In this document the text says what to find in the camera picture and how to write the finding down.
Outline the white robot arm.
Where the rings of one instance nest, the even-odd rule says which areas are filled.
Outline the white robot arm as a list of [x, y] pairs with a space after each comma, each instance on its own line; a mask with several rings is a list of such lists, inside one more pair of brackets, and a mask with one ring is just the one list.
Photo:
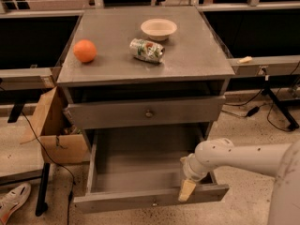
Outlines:
[[178, 196], [186, 202], [196, 184], [216, 168], [229, 166], [275, 179], [268, 225], [300, 225], [300, 142], [236, 146], [221, 138], [200, 142], [181, 158], [185, 179]]

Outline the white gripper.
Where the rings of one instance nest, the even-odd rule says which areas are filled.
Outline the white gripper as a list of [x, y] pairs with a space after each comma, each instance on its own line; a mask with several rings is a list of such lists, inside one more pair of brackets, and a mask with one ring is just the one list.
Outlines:
[[208, 171], [196, 159], [194, 154], [189, 154], [187, 157], [181, 157], [180, 162], [183, 164], [183, 173], [186, 179], [181, 183], [178, 201], [186, 202], [196, 187], [195, 182], [204, 179], [208, 174]]

